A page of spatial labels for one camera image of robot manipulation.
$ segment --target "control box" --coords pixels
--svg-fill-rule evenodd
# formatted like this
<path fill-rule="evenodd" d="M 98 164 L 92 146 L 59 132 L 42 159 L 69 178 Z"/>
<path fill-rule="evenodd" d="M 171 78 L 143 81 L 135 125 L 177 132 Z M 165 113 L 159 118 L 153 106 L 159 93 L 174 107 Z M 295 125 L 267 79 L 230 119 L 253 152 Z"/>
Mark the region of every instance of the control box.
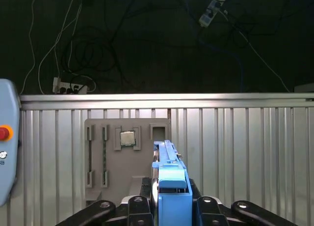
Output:
<path fill-rule="evenodd" d="M 9 198 L 16 178 L 21 103 L 13 83 L 0 79 L 0 206 Z"/>
<path fill-rule="evenodd" d="M 226 0 L 212 0 L 199 19 L 201 27 L 208 27 Z"/>

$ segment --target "white cable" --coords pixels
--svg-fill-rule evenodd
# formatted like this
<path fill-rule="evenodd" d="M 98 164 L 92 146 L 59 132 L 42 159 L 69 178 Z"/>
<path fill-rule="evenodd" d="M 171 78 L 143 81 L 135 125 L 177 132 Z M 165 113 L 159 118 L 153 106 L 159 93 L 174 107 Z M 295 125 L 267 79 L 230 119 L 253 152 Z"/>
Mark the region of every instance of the white cable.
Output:
<path fill-rule="evenodd" d="M 72 37 L 73 37 L 73 35 L 75 33 L 75 30 L 77 29 L 77 24 L 78 24 L 78 19 L 79 19 L 79 15 L 80 15 L 81 9 L 82 9 L 82 0 L 80 0 L 80 6 L 78 8 L 78 13 L 77 13 L 77 20 L 75 21 L 75 25 L 74 25 L 73 32 L 72 32 Z M 73 50 L 73 41 L 71 40 L 70 56 L 69 56 L 69 60 L 68 60 L 68 68 L 69 68 L 69 70 L 70 70 L 70 61 L 71 61 L 71 57 L 72 57 L 72 50 Z"/>
<path fill-rule="evenodd" d="M 227 17 L 223 12 L 219 11 L 219 13 L 222 14 L 222 15 L 224 16 L 224 18 L 225 18 L 227 21 L 229 21 L 228 17 Z M 282 80 L 282 78 L 266 63 L 266 61 L 260 56 L 260 54 L 258 54 L 258 52 L 255 50 L 255 48 L 252 46 L 252 44 L 249 42 L 249 40 L 244 36 L 244 34 L 243 34 L 241 31 L 239 31 L 239 30 L 238 30 L 238 32 L 242 35 L 242 37 L 245 39 L 245 41 L 249 44 L 249 46 L 250 46 L 251 49 L 255 52 L 255 54 L 256 54 L 256 55 L 261 59 L 261 61 L 268 67 L 268 69 L 270 69 L 270 71 L 273 72 L 274 75 L 276 75 L 276 76 L 280 79 L 280 81 L 281 81 L 282 85 L 285 87 L 285 89 L 286 89 L 288 92 L 290 92 L 289 89 L 287 88 L 287 86 L 285 85 L 284 81 Z"/>
<path fill-rule="evenodd" d="M 60 41 L 60 38 L 61 38 L 61 36 L 62 36 L 63 31 L 75 21 L 74 31 L 73 31 L 73 34 L 74 34 L 75 29 L 76 29 L 76 25 L 77 25 L 77 23 L 78 23 L 79 14 L 80 14 L 81 9 L 82 9 L 82 5 L 79 5 L 79 8 L 78 8 L 78 12 L 77 12 L 76 17 L 74 18 L 74 20 L 72 20 L 72 21 L 58 34 L 57 39 L 56 39 L 56 41 L 55 41 L 55 44 L 53 45 L 53 48 L 54 48 L 54 57 L 55 57 L 55 62 L 56 62 L 56 65 L 57 65 L 57 70 L 58 70 L 58 78 L 60 78 L 60 68 L 59 68 L 59 63 L 58 63 L 58 57 L 57 57 L 57 52 L 56 52 L 56 46 L 57 46 L 57 44 L 58 44 L 59 41 Z"/>
<path fill-rule="evenodd" d="M 36 0 L 33 0 L 31 2 L 31 24 L 30 24 L 30 28 L 29 28 L 29 32 L 28 32 L 28 38 L 29 38 L 31 53 L 32 53 L 32 56 L 33 56 L 33 66 L 32 66 L 32 68 L 29 70 L 29 72 L 26 74 L 26 76 L 24 78 L 23 88 L 22 88 L 22 91 L 20 92 L 20 95 L 24 92 L 27 78 L 30 75 L 30 73 L 33 71 L 33 69 L 35 68 L 35 65 L 36 65 L 36 58 L 35 58 L 35 53 L 34 53 L 34 48 L 33 48 L 33 42 L 31 40 L 31 32 L 32 32 L 33 26 L 34 26 L 34 4 L 35 4 L 35 1 Z"/>
<path fill-rule="evenodd" d="M 42 94 L 44 94 L 42 88 L 41 88 L 41 84 L 40 84 L 40 68 L 41 68 L 41 65 L 43 63 L 43 61 L 46 59 L 46 57 L 49 55 L 49 53 L 55 48 L 56 44 L 59 42 L 60 38 L 61 38 L 61 34 L 62 32 L 65 30 L 65 23 L 66 23 L 66 20 L 68 18 L 68 15 L 69 15 L 69 12 L 70 12 L 70 9 L 71 9 L 71 6 L 72 6 L 72 3 L 73 3 L 74 0 L 71 0 L 70 2 L 70 5 L 69 5 L 69 8 L 68 8 L 68 11 L 65 15 L 65 18 L 64 18 L 64 21 L 63 21 L 63 25 L 62 25 L 62 28 L 61 28 L 61 32 L 59 33 L 60 36 L 58 35 L 57 37 L 57 40 L 56 40 L 56 43 L 54 44 L 54 46 L 47 52 L 47 54 L 44 56 L 44 58 L 42 59 L 42 61 L 40 62 L 39 66 L 38 66 L 38 84 L 39 84 L 39 89 L 41 91 Z"/>

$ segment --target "wall mounted power socket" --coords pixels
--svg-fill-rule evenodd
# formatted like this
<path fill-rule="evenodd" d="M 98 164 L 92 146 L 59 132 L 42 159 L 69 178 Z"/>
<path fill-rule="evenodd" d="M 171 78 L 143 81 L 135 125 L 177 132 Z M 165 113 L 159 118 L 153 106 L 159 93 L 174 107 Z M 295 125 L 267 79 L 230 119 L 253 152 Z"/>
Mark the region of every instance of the wall mounted power socket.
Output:
<path fill-rule="evenodd" d="M 199 23 L 202 27 L 208 27 L 213 21 L 214 17 L 220 10 L 225 0 L 212 0 L 208 7 L 206 8 L 205 13 L 199 19 Z"/>
<path fill-rule="evenodd" d="M 87 94 L 88 87 L 79 84 L 62 82 L 60 78 L 54 77 L 52 91 L 54 94 Z"/>

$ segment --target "red button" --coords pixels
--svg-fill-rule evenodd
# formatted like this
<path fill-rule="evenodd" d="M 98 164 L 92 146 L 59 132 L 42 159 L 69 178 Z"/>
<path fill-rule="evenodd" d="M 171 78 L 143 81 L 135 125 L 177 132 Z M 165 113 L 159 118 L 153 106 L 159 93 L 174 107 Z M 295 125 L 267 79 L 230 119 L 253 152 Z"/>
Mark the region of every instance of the red button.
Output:
<path fill-rule="evenodd" d="M 0 141 L 6 140 L 10 136 L 10 131 L 7 128 L 0 127 Z"/>

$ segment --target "corrugated metal wall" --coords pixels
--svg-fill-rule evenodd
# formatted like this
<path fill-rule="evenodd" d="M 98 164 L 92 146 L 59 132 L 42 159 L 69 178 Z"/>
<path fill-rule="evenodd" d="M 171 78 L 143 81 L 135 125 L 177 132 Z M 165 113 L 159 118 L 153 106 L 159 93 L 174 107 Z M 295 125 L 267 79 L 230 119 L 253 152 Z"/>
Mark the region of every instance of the corrugated metal wall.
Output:
<path fill-rule="evenodd" d="M 18 181 L 1 225 L 52 226 L 79 211 L 84 121 L 138 117 L 171 117 L 172 141 L 204 195 L 314 225 L 311 107 L 22 111 Z"/>

